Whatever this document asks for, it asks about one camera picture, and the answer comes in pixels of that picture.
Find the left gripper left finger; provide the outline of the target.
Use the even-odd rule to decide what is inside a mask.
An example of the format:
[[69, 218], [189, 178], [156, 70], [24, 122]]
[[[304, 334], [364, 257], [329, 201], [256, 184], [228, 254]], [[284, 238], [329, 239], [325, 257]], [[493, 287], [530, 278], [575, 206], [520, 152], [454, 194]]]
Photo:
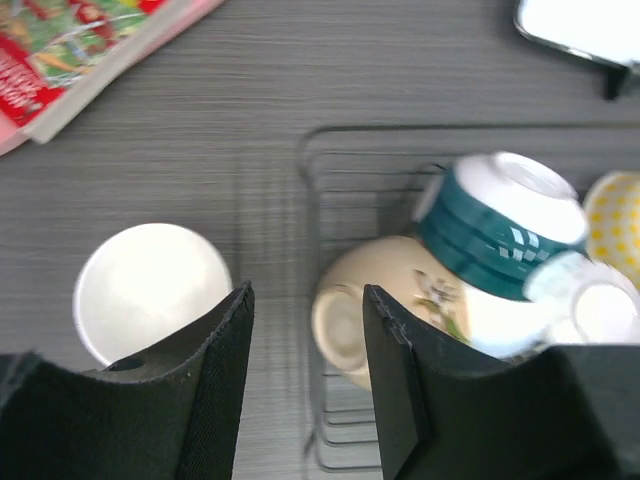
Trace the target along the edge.
[[5, 479], [228, 479], [233, 473], [254, 291], [103, 370], [36, 353], [1, 358]]

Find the teal plaid bowl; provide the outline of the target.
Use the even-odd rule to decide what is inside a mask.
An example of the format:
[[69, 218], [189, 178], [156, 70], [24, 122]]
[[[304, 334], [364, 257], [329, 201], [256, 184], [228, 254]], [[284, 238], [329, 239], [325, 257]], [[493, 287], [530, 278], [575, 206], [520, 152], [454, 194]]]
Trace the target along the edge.
[[430, 181], [412, 220], [430, 253], [464, 282], [525, 298], [530, 274], [565, 251], [586, 250], [576, 190], [544, 164], [511, 152], [455, 160]]

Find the red flower bowl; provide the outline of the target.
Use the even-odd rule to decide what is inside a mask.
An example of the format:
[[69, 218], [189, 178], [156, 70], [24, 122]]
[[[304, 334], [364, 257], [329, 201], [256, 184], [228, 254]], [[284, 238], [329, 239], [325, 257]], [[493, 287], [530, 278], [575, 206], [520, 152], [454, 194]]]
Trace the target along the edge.
[[226, 261], [202, 235], [136, 225], [105, 240], [82, 267], [74, 324], [87, 351], [108, 366], [201, 318], [232, 289]]

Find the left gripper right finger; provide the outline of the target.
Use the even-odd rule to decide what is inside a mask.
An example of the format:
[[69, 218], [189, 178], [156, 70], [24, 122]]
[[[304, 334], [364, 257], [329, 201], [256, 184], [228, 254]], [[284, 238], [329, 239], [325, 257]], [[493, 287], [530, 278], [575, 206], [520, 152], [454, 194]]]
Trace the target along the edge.
[[637, 347], [554, 346], [509, 364], [373, 285], [363, 319], [385, 478], [638, 477]]

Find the beige flower bowl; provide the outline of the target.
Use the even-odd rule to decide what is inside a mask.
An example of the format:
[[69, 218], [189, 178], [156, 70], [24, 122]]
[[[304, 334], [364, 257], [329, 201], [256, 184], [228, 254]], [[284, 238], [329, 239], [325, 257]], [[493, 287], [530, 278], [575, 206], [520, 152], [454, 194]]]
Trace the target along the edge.
[[363, 292], [378, 285], [410, 313], [467, 343], [469, 314], [461, 280], [417, 240], [388, 236], [343, 254], [325, 272], [312, 306], [313, 336], [345, 378], [371, 389], [363, 324]]

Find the black wire dish rack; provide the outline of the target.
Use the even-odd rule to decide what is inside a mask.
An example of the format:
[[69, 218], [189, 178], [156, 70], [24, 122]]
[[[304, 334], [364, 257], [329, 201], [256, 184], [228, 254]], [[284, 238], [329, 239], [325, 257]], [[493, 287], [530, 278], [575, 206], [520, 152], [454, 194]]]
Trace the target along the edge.
[[[609, 170], [638, 167], [639, 125], [632, 120], [318, 128], [298, 148], [308, 232], [300, 277], [315, 287], [348, 249], [408, 233], [410, 210], [428, 181], [459, 156], [496, 150], [535, 158], [585, 193]], [[310, 333], [300, 339], [307, 359], [306, 477], [380, 478], [371, 395], [326, 363]]]

